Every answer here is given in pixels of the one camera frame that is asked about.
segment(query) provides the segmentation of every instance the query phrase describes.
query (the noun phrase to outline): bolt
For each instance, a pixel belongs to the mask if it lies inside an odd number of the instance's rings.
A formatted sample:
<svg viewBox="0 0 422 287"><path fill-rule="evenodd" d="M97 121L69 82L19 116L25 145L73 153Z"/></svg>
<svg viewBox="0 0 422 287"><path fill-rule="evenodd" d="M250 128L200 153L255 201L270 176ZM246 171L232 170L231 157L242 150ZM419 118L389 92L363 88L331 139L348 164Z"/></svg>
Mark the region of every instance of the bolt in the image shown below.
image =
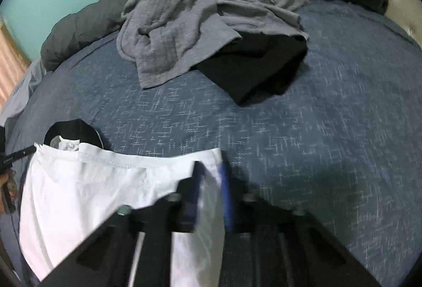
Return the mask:
<svg viewBox="0 0 422 287"><path fill-rule="evenodd" d="M242 200L246 203L254 203L257 199L253 194L248 193L243 195Z"/></svg>
<svg viewBox="0 0 422 287"><path fill-rule="evenodd" d="M171 193L167 196L167 201L171 203L176 203L182 199L182 196L179 193Z"/></svg>
<svg viewBox="0 0 422 287"><path fill-rule="evenodd" d="M122 205L119 207L119 209L117 210L117 214L119 216L127 216L128 214L130 214L132 212L132 207L130 207L129 205Z"/></svg>
<svg viewBox="0 0 422 287"><path fill-rule="evenodd" d="M292 213L297 217L303 217L305 215L305 210L300 206L296 206L292 209Z"/></svg>

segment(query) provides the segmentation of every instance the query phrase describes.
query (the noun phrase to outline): screw head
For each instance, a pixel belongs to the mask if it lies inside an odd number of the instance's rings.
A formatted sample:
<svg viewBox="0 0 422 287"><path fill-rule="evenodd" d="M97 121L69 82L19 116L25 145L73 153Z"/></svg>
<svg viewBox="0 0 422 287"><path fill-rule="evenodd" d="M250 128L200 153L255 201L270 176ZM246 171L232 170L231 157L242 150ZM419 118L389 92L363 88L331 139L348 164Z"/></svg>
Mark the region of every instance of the screw head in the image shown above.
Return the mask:
<svg viewBox="0 0 422 287"><path fill-rule="evenodd" d="M182 199L182 196L179 193L171 193L167 196L167 201L171 203L176 203Z"/></svg>
<svg viewBox="0 0 422 287"><path fill-rule="evenodd" d="M119 216L127 216L128 214L130 214L132 212L132 207L130 207L129 205L122 205L119 207L119 209L117 210L117 214Z"/></svg>

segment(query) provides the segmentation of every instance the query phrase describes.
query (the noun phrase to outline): textured blue blanket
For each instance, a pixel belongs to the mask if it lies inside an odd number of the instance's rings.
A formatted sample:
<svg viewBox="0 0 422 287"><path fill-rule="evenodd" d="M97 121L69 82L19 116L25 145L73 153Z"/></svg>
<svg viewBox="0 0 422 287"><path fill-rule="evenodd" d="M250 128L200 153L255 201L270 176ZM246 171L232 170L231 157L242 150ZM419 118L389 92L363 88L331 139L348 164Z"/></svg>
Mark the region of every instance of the textured blue blanket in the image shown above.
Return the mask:
<svg viewBox="0 0 422 287"><path fill-rule="evenodd" d="M199 71L142 91L113 33L44 78L8 152L74 118L119 153L220 147L252 190L307 208L383 286L396 287L422 251L421 50L393 22L358 6L314 0L298 13L309 51L282 96L241 108ZM27 164L15 165L21 183ZM22 274L9 216L0 227ZM237 259L244 244L227 245L221 286L252 285L250 262Z"/></svg>

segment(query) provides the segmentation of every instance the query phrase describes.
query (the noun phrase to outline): curtain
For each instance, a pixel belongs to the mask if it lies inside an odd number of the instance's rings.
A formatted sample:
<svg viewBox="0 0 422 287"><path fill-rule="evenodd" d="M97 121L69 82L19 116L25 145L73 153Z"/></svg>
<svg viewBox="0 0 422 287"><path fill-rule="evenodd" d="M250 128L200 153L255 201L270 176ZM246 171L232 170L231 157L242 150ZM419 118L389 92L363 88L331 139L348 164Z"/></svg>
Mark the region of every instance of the curtain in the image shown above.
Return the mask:
<svg viewBox="0 0 422 287"><path fill-rule="evenodd" d="M0 110L29 65L0 18Z"/></svg>

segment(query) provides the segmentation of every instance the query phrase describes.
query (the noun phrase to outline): white fabric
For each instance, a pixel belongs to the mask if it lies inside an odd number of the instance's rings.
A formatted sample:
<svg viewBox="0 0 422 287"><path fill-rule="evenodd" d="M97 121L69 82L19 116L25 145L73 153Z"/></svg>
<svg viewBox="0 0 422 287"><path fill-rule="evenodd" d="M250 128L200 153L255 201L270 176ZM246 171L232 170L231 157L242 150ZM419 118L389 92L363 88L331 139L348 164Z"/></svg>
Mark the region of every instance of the white fabric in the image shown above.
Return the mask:
<svg viewBox="0 0 422 287"><path fill-rule="evenodd" d="M217 287L224 242L218 166L212 149L174 158L129 156L56 137L35 144L20 216L22 253L43 280L120 205L142 208L176 190L194 161L208 172L194 233L173 234L171 285Z"/></svg>

